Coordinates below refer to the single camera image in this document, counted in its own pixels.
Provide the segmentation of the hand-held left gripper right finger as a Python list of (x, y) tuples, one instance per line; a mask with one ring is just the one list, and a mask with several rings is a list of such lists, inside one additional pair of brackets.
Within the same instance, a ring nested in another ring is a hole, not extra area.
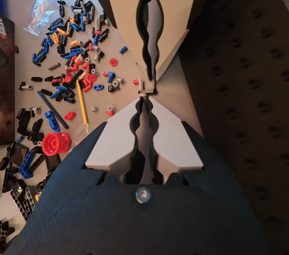
[(153, 97), (148, 97), (146, 110), (153, 132), (149, 146), (153, 184), (165, 184), (173, 173), (202, 169), (203, 162), (180, 118)]

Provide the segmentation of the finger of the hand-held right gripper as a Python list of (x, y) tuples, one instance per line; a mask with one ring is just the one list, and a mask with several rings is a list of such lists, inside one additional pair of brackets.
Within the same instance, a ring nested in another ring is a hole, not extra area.
[(152, 80), (148, 33), (143, 22), (144, 0), (109, 0), (116, 28), (147, 78)]
[(157, 0), (162, 25), (157, 35), (158, 60), (155, 79), (159, 80), (189, 32), (187, 27), (194, 0)]

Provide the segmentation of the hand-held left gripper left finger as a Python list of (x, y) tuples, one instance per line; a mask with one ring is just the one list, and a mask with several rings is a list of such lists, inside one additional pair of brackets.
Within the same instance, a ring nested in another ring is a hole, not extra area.
[(139, 150), (136, 130), (140, 126), (143, 98), (137, 98), (108, 121), (85, 163), (87, 168), (109, 171), (126, 184), (139, 184), (145, 157)]

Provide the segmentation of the small grey axle assembly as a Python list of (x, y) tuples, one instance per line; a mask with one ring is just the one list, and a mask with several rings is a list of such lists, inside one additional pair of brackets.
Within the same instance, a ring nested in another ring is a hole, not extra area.
[(156, 80), (154, 76), (152, 77), (151, 80), (151, 87), (149, 89), (144, 88), (144, 83), (143, 79), (139, 78), (138, 79), (138, 85), (139, 85), (139, 91), (138, 91), (138, 96), (141, 98), (147, 98), (149, 95), (154, 95), (157, 94), (157, 89), (156, 89)]

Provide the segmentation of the grey desk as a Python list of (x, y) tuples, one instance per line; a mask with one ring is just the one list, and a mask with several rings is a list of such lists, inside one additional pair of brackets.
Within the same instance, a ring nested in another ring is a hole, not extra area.
[[(75, 0), (63, 0), (66, 2), (65, 7), (65, 15), (72, 15), (70, 5), (74, 4)], [(98, 0), (91, 0), (92, 3), (96, 7), (95, 16), (99, 17), (99, 14), (104, 13), (102, 5)], [(9, 7), (9, 16), (8, 18), (15, 23), (15, 45), (19, 48), (19, 54), (15, 54), (15, 100), (16, 94), (20, 90), (21, 87), (25, 85), (24, 81), (20, 81), (16, 75), (16, 70), (18, 68), (19, 59), (23, 58), (24, 55), (21, 55), (21, 49), (26, 48), (28, 51), (28, 47), (24, 47), (25, 37), (32, 36), (34, 40), (36, 40), (37, 36), (29, 33), (24, 30), (27, 27), (28, 14), (34, 3), (34, 0), (8, 0)], [(44, 29), (42, 29), (39, 37), (42, 39), (44, 35), (45, 29), (49, 26), (47, 24)], [(126, 46), (125, 41), (122, 36), (119, 34), (118, 30), (116, 30), (117, 41), (119, 44), (124, 44)], [(146, 88), (150, 88), (151, 84), (146, 79), (146, 75), (141, 68), (139, 68), (140, 77), (143, 78), (144, 84)], [(161, 105), (163, 105), (166, 109), (170, 110), (176, 116), (178, 116), (181, 120), (188, 122), (195, 130), (197, 130), (202, 135), (202, 130), (200, 127), (200, 123), (198, 121), (198, 117), (194, 108), (194, 104), (188, 89), (188, 84), (185, 79), (185, 75), (183, 69), (181, 67), (180, 59), (176, 54), (173, 58), (172, 62), (169, 65), (167, 71), (163, 74), (160, 80), (156, 83), (158, 94), (154, 96), (154, 99), (157, 100)], [(15, 116), (19, 112), (17, 110), (15, 102)], [(18, 120), (15, 118), (15, 131), (17, 131)], [(41, 128), (41, 132), (44, 134), (52, 132), (52, 129), (49, 126), (45, 116), (42, 114), (36, 115), (34, 118), (31, 118), (28, 128), (31, 129), (34, 122), (39, 118), (43, 119), (43, 124)], [(105, 118), (101, 118), (101, 120), (97, 121), (92, 125), (98, 126), (100, 123), (105, 121)]]

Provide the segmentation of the yellow axle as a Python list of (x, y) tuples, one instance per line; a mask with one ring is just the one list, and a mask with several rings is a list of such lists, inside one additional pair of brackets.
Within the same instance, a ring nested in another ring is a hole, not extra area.
[(82, 90), (81, 90), (81, 87), (80, 87), (80, 84), (79, 84), (79, 80), (76, 80), (76, 85), (77, 85), (77, 90), (78, 90), (78, 96), (79, 96), (79, 102), (80, 102), (80, 106), (81, 106), (83, 122), (84, 122), (85, 125), (88, 125), (88, 118), (87, 118), (84, 98), (83, 98)]

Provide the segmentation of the red wheel hub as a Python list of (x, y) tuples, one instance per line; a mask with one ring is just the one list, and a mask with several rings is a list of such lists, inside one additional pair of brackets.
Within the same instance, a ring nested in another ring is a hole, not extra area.
[(42, 141), (42, 151), (47, 156), (67, 152), (71, 147), (71, 137), (66, 132), (48, 133)]

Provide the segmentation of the empty clear plastic bag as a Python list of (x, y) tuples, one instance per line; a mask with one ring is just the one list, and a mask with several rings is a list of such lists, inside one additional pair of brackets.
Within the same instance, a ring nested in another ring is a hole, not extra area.
[(34, 0), (28, 14), (27, 27), (24, 30), (39, 36), (49, 23), (49, 18), (56, 11), (57, 0)]

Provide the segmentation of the blue long connector piece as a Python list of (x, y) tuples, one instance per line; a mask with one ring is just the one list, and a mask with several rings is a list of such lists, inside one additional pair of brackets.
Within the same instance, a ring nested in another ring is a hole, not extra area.
[(50, 128), (56, 132), (56, 133), (59, 133), (60, 132), (60, 127), (59, 127), (59, 124), (57, 122), (57, 120), (55, 119), (54, 115), (53, 115), (53, 112), (52, 111), (47, 111), (45, 112), (45, 118), (47, 119), (49, 125), (50, 125)]

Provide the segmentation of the long black axle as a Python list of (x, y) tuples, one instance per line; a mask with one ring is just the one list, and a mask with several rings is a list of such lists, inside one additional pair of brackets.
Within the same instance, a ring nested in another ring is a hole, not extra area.
[(65, 122), (65, 120), (61, 117), (61, 115), (57, 112), (57, 110), (53, 107), (53, 105), (48, 101), (48, 99), (44, 96), (44, 94), (41, 93), (41, 91), (37, 91), (38, 95), (42, 98), (42, 100), (45, 102), (45, 104), (48, 106), (48, 108), (51, 110), (51, 112), (56, 116), (56, 118), (59, 120), (59, 122), (62, 124), (62, 126), (65, 129), (69, 129), (69, 126)]

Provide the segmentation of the blue angled beam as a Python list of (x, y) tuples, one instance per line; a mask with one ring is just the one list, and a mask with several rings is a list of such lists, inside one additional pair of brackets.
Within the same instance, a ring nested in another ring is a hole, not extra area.
[(19, 168), (19, 174), (23, 177), (24, 180), (27, 180), (31, 177), (33, 177), (33, 173), (31, 171), (29, 171), (30, 165), (35, 157), (35, 153), (32, 151), (28, 151), (23, 163), (21, 164), (20, 168)]

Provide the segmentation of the black toy truck box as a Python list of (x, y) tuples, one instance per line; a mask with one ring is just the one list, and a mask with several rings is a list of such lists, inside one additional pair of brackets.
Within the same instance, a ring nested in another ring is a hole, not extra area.
[(15, 136), (15, 24), (0, 15), (0, 145)]

